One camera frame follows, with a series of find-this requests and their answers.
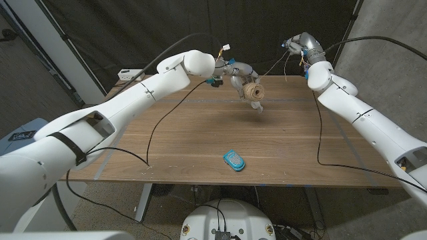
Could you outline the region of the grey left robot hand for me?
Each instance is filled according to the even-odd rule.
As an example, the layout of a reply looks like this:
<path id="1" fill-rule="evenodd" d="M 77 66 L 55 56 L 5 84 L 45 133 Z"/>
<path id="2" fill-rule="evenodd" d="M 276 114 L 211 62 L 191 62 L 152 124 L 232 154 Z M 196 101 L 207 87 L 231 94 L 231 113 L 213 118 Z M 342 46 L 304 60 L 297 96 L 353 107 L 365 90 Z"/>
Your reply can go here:
<path id="1" fill-rule="evenodd" d="M 223 75 L 230 76 L 230 82 L 237 90 L 241 100 L 245 100 L 244 85 L 248 83 L 260 83 L 260 76 L 247 63 L 237 61 L 226 61 L 220 59 L 216 62 L 213 76 L 222 78 Z"/>

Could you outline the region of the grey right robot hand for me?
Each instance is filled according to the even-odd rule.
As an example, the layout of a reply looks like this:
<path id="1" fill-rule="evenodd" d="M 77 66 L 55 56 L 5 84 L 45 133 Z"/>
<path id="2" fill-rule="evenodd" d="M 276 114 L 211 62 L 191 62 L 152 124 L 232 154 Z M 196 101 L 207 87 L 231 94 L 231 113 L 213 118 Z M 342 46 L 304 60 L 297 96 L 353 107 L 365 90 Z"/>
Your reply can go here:
<path id="1" fill-rule="evenodd" d="M 282 47 L 285 47 L 291 55 L 306 56 L 309 64 L 326 61 L 322 46 L 307 32 L 300 33 L 284 40 Z"/>

